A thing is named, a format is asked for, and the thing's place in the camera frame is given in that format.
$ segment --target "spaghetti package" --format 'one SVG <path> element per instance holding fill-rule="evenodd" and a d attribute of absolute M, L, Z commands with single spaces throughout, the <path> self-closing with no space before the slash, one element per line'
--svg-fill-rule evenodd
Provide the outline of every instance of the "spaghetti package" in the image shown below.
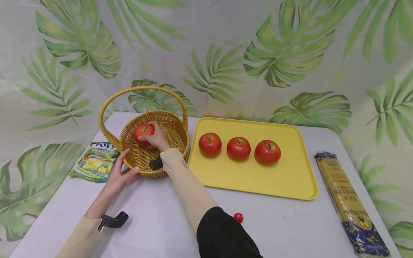
<path fill-rule="evenodd" d="M 96 183 L 106 182 L 119 154 L 110 142 L 92 142 L 70 171 L 69 177 L 79 177 Z"/>
<path fill-rule="evenodd" d="M 361 257 L 389 256 L 388 248 L 344 173 L 337 156 L 321 151 L 315 158 L 343 228 L 356 253 Z"/>

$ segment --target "snack bag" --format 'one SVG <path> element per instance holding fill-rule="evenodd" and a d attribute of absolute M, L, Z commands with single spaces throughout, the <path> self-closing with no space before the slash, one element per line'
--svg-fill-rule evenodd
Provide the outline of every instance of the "snack bag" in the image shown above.
<path fill-rule="evenodd" d="M 110 142 L 92 142 L 70 171 L 69 177 L 79 177 L 96 183 L 106 182 L 119 154 Z"/>

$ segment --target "person's left hand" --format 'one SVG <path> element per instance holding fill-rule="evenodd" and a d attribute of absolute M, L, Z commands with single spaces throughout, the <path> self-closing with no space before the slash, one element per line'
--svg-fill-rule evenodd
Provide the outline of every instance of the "person's left hand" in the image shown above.
<path fill-rule="evenodd" d="M 133 169 L 127 168 L 122 171 L 123 159 L 128 152 L 129 149 L 126 149 L 119 155 L 115 165 L 109 173 L 109 178 L 105 186 L 86 212 L 86 218 L 101 218 L 109 207 L 116 202 L 122 190 L 138 178 L 138 167 L 134 167 Z"/>

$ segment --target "backdrop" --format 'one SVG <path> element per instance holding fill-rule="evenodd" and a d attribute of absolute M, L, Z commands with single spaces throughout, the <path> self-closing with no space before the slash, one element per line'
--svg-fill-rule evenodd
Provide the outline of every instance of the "backdrop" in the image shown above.
<path fill-rule="evenodd" d="M 7 257 L 135 85 L 190 116 L 340 135 L 413 257 L 411 0 L 2 0 L 0 257 Z M 136 91 L 114 111 L 165 109 Z"/>

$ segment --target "sleeve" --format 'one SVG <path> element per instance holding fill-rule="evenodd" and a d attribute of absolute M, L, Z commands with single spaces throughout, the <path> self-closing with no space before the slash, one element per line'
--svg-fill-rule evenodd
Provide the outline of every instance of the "sleeve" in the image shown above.
<path fill-rule="evenodd" d="M 82 216 L 56 258 L 89 258 L 102 233 L 97 230 L 102 219 L 90 220 Z"/>
<path fill-rule="evenodd" d="M 201 258 L 262 258 L 244 228 L 220 207 L 213 207 L 201 219 L 197 230 Z"/>
<path fill-rule="evenodd" d="M 161 159 L 165 171 L 172 180 L 189 225 L 196 234 L 202 217 L 210 208 L 218 206 L 218 204 L 194 173 L 189 170 L 178 149 L 171 148 L 162 152 Z"/>

